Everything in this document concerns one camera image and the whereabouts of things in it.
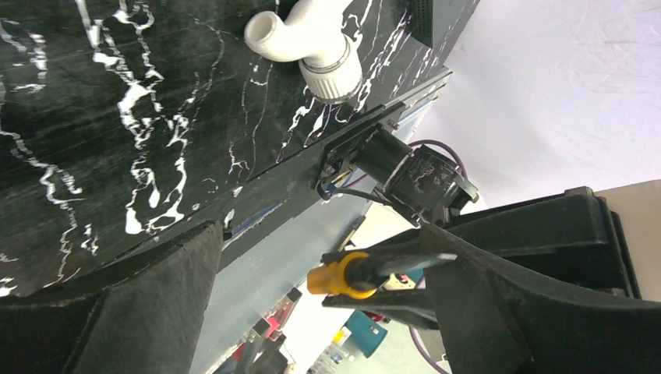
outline pipe elbow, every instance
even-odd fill
[[[299,60],[303,76],[318,98],[346,100],[362,82],[356,46],[341,31],[343,12],[350,3],[299,0],[285,21],[274,12],[260,12],[246,25],[246,44],[271,61]]]

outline white wall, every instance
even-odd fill
[[[482,0],[414,139],[490,206],[661,177],[661,1]]]

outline marble tabletop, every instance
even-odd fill
[[[365,82],[323,104],[242,40],[293,0],[0,0],[0,296],[79,277],[441,69],[399,1],[355,0]],[[255,206],[255,212],[263,206]]]

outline pipe opening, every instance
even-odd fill
[[[248,25],[246,25],[244,38],[247,41],[259,43],[273,33],[276,25],[277,16],[272,12],[257,14],[250,20],[250,22],[248,22]]]

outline teal container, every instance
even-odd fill
[[[369,358],[386,338],[388,330],[372,321],[365,313],[356,310],[345,324],[352,332],[349,340]]]

